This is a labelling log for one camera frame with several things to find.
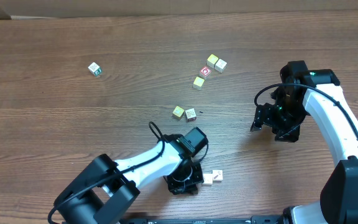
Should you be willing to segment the cream E wooden block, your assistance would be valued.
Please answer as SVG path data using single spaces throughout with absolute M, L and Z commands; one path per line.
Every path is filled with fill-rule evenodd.
M 186 115 L 187 122 L 195 121 L 197 119 L 196 112 L 195 112 L 194 108 L 186 110 L 185 115 Z

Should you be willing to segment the yellow crayon wooden block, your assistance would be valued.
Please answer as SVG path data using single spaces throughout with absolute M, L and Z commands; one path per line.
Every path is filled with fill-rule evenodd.
M 212 170 L 213 181 L 222 182 L 223 181 L 223 171 L 222 170 Z

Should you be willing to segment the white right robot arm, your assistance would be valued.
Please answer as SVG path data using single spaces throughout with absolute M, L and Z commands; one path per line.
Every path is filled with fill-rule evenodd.
M 288 207 L 275 223 L 358 223 L 358 120 L 331 69 L 310 70 L 302 60 L 280 70 L 271 85 L 274 104 L 257 104 L 251 131 L 270 126 L 276 141 L 296 142 L 307 116 L 318 125 L 331 152 L 334 171 L 319 200 Z

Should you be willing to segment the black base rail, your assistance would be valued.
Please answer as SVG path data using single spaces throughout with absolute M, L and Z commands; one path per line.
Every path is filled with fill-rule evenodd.
M 281 215 L 254 215 L 250 218 L 189 218 L 189 219 L 152 219 L 127 218 L 120 224 L 283 224 Z

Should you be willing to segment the yellow G wooden block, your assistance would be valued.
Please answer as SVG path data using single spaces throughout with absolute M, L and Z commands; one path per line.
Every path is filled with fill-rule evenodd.
M 184 115 L 184 112 L 185 112 L 185 110 L 183 108 L 176 106 L 172 112 L 172 116 L 177 120 L 181 120 L 181 118 Z

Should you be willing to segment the plain cream wooden block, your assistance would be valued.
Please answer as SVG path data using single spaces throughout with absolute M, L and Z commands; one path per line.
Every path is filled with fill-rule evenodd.
M 227 62 L 222 60 L 221 58 L 215 63 L 214 69 L 219 73 L 222 73 L 227 67 Z

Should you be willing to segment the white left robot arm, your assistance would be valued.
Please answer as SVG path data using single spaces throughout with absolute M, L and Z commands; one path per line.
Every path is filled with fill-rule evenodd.
M 208 138 L 199 128 L 186 135 L 162 134 L 149 124 L 156 145 L 137 156 L 112 160 L 102 154 L 92 160 L 55 199 L 48 214 L 55 212 L 65 223 L 117 223 L 141 188 L 163 178 L 173 195 L 193 194 L 202 183 L 201 161 L 193 158 L 208 148 Z

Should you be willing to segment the red top wooden block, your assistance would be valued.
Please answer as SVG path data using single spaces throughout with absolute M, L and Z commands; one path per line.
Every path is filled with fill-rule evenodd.
M 208 66 L 204 66 L 200 69 L 199 76 L 203 79 L 207 79 L 211 74 L 211 69 Z

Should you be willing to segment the pale yellow wooden block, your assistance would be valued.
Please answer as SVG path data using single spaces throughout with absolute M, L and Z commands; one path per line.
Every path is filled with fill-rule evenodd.
M 193 88 L 197 90 L 202 90 L 204 84 L 204 79 L 201 77 L 196 77 L 193 82 Z

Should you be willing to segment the green letter wooden block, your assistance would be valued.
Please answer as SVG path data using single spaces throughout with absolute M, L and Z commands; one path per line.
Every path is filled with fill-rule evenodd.
M 88 70 L 96 77 L 102 73 L 101 67 L 96 62 L 92 62 L 88 66 Z

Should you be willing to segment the yellow top wooden block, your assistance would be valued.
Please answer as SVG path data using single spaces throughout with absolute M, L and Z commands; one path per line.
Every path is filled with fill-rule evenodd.
M 215 56 L 214 54 L 211 54 L 206 61 L 207 66 L 214 68 L 215 64 L 217 63 L 217 61 L 219 60 L 219 58 L 217 56 Z

